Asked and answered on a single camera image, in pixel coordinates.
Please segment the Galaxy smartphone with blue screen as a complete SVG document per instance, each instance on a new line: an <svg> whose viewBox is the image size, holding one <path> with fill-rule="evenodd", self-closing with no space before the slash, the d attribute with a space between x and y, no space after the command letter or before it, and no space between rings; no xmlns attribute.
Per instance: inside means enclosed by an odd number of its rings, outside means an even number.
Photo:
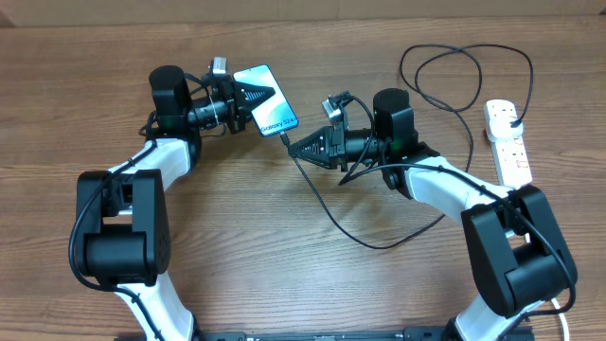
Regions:
<svg viewBox="0 0 606 341"><path fill-rule="evenodd" d="M238 71L233 74L233 78L234 81L270 86L275 89L276 93L251 114L262 136L278 135L298 126L299 121L295 112L267 64Z"/></svg>

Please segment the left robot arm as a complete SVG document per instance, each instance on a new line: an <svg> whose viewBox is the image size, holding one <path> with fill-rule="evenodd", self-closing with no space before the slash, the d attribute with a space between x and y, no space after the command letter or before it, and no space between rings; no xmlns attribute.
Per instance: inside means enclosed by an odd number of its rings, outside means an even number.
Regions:
<svg viewBox="0 0 606 341"><path fill-rule="evenodd" d="M68 261L82 285L123 299L145 339L201 340L198 321L168 273L165 192L197 164L203 130L244 130L254 110L278 91L222 69L197 78L176 65L154 69L149 83L155 109L141 131L143 149L116 167L78 178Z"/></svg>

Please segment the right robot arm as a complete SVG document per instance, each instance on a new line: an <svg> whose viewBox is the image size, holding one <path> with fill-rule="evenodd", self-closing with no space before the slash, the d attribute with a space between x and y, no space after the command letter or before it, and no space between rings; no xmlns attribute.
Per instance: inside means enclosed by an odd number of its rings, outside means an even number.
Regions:
<svg viewBox="0 0 606 341"><path fill-rule="evenodd" d="M478 291L467 309L444 327L406 327L406 340L532 340L523 321L562 314L576 301L578 271L544 193L525 185L512 189L481 181L453 167L419 141L409 94L398 88L377 93L368 109L371 126L351 130L344 92L327 98L330 125L289 145L295 162L345 173L380 171L386 185L432 206L463 226L472 277ZM562 291L568 301L549 311L543 304Z"/></svg>

